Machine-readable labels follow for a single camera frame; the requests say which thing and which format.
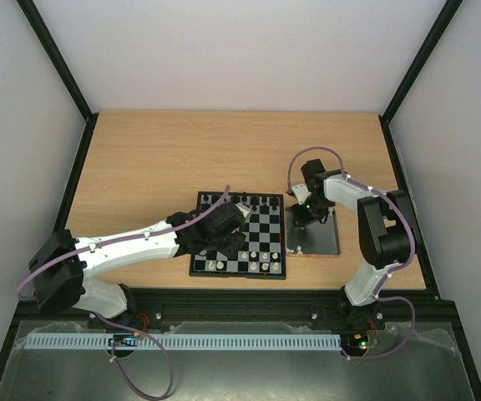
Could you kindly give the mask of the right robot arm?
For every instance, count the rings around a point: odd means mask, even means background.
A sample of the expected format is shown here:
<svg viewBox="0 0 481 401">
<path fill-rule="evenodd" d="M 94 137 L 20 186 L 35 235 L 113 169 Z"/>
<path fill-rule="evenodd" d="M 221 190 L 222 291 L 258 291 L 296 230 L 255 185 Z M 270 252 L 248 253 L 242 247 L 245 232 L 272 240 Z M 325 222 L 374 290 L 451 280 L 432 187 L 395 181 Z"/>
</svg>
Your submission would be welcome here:
<svg viewBox="0 0 481 401">
<path fill-rule="evenodd" d="M 375 189 L 342 170 L 326 170 L 319 159 L 308 160 L 301 174 L 304 182 L 288 189 L 296 199 L 290 207 L 294 227 L 325 223 L 336 204 L 357 214 L 362 263 L 344 286 L 347 300 L 337 307 L 339 321 L 355 327 L 366 318 L 365 306 L 378 299 L 387 279 L 413 261 L 417 244 L 413 219 L 404 213 L 407 196 Z"/>
</svg>

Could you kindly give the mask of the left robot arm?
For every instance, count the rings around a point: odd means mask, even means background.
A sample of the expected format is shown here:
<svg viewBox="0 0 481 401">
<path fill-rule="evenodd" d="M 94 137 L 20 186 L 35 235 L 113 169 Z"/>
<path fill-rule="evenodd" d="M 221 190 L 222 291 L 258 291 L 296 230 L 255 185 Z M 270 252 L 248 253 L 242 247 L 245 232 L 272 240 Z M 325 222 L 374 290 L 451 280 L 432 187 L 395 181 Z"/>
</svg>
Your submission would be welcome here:
<svg viewBox="0 0 481 401">
<path fill-rule="evenodd" d="M 28 264 L 38 310 L 56 314 L 77 308 L 117 317 L 131 308 L 129 289 L 99 276 L 137 262 L 204 251 L 233 257 L 246 240 L 241 227 L 250 214 L 247 206 L 229 201 L 112 236 L 75 238 L 68 229 L 57 231 Z"/>
</svg>

